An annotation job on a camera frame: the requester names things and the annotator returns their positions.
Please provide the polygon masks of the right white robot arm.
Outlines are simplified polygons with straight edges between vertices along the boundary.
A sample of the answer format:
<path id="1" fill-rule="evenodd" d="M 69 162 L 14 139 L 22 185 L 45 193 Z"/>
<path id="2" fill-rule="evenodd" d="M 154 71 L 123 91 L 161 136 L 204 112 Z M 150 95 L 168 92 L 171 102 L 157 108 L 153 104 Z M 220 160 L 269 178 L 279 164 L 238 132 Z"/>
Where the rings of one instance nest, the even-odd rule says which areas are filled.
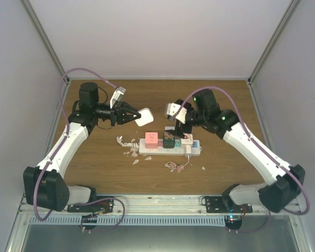
<path id="1" fill-rule="evenodd" d="M 303 187 L 305 170 L 291 165 L 268 149 L 244 123 L 237 108 L 222 110 L 216 101 L 214 90 L 208 86 L 193 91 L 188 99 L 178 99 L 166 106 L 169 120 L 176 120 L 175 135 L 188 140 L 193 127 L 201 127 L 234 147 L 260 174 L 264 183 L 254 185 L 234 184 L 222 193 L 222 207 L 229 213 L 244 204 L 262 205 L 273 213 L 286 211 L 304 215 L 310 209 L 310 201 Z"/>

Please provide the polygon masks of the white rounded square adapter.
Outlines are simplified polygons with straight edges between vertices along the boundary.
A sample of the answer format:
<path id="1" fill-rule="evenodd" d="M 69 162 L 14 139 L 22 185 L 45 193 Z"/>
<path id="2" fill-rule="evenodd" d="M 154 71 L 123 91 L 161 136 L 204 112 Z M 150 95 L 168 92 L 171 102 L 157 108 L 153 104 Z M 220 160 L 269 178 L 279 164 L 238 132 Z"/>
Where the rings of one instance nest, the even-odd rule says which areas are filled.
<path id="1" fill-rule="evenodd" d="M 143 127 L 154 121 L 153 113 L 149 108 L 143 108 L 139 110 L 138 113 L 140 114 L 140 116 L 137 116 L 137 118 L 135 119 L 135 123 L 137 124 L 137 126 Z"/>

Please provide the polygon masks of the white plug adapter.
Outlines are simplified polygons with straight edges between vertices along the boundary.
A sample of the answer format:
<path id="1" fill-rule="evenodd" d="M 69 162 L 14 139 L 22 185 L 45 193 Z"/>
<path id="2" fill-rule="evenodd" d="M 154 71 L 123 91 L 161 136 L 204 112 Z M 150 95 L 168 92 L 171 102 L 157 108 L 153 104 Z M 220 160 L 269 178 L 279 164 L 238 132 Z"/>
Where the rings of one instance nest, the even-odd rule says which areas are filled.
<path id="1" fill-rule="evenodd" d="M 175 133 L 175 127 L 174 126 L 166 126 L 164 131 L 168 132 L 170 134 L 174 134 Z"/>

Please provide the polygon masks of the white cube adapter red print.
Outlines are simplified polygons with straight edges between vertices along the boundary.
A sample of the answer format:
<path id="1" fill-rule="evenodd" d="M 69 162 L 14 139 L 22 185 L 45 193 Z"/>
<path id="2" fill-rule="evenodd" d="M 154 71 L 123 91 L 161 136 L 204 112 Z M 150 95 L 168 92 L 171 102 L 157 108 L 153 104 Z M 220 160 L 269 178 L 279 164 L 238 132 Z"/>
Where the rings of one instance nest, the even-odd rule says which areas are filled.
<path id="1" fill-rule="evenodd" d="M 193 145 L 193 135 L 191 133 L 184 133 L 181 138 L 181 145 Z"/>

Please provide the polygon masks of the green dragon cube adapter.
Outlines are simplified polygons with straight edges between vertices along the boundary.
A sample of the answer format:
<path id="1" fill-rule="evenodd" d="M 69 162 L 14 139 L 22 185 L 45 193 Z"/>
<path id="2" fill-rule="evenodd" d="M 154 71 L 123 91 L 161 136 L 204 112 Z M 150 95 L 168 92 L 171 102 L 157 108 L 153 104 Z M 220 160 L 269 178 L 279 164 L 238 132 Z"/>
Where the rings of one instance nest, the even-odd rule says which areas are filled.
<path id="1" fill-rule="evenodd" d="M 162 146 L 165 149 L 173 149 L 175 147 L 175 136 L 169 132 L 164 132 Z"/>

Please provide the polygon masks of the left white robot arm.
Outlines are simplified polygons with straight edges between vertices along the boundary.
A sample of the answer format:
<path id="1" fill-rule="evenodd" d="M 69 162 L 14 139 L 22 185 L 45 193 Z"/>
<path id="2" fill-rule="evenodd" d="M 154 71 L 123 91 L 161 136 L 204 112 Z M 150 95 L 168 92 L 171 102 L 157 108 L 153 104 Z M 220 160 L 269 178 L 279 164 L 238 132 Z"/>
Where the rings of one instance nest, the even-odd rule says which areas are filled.
<path id="1" fill-rule="evenodd" d="M 97 126 L 98 121 L 110 121 L 111 125 L 123 125 L 134 121 L 143 124 L 142 110 L 121 100 L 125 89 L 115 89 L 110 103 L 99 101 L 99 87 L 85 82 L 79 89 L 79 99 L 67 119 L 65 129 L 46 157 L 36 167 L 27 167 L 23 173 L 26 201 L 34 208 L 43 207 L 62 211 L 68 205 L 79 204 L 86 212 L 97 208 L 98 200 L 88 186 L 67 186 L 64 177 L 74 154 Z"/>

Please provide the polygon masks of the white power strip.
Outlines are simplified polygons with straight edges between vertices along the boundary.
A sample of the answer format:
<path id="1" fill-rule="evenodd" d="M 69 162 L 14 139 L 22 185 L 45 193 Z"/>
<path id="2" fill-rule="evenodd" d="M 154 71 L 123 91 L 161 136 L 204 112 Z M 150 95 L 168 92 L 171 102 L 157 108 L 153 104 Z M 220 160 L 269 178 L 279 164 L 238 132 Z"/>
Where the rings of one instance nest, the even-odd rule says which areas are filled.
<path id="1" fill-rule="evenodd" d="M 162 146 L 162 139 L 158 139 L 157 149 L 147 149 L 145 147 L 145 139 L 141 138 L 139 141 L 139 154 L 140 155 L 172 155 L 172 156 L 186 156 L 185 147 L 181 146 L 181 140 L 175 140 L 175 147 L 172 149 L 166 149 Z M 191 147 L 191 156 L 199 156 L 201 154 L 202 147 L 199 140 L 194 140 Z"/>

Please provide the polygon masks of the pink cube socket adapter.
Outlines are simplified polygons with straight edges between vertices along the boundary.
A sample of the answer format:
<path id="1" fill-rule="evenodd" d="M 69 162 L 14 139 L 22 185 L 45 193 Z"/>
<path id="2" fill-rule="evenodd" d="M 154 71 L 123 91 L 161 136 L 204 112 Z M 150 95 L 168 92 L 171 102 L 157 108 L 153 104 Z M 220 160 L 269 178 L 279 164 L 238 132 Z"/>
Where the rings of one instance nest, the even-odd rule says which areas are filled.
<path id="1" fill-rule="evenodd" d="M 158 133 L 157 132 L 146 132 L 145 133 L 146 144 L 158 144 Z"/>

